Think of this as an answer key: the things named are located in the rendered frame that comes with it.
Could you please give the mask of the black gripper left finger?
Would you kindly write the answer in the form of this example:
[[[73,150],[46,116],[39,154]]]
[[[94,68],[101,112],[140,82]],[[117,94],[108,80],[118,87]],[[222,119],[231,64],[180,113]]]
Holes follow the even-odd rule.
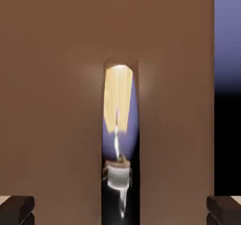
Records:
[[[35,200],[27,195],[0,195],[0,225],[35,225]]]

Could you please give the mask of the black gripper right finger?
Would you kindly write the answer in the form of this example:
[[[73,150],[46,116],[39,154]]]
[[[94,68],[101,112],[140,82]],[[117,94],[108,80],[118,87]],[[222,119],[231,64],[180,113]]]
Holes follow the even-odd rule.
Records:
[[[209,196],[206,199],[206,225],[241,225],[239,196]]]

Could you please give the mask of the brown cabinet door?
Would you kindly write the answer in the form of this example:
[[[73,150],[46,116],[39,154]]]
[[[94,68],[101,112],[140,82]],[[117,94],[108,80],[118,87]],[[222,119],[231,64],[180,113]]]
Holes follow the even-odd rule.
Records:
[[[140,225],[206,225],[214,0],[0,0],[0,195],[100,225],[103,67],[139,63]]]

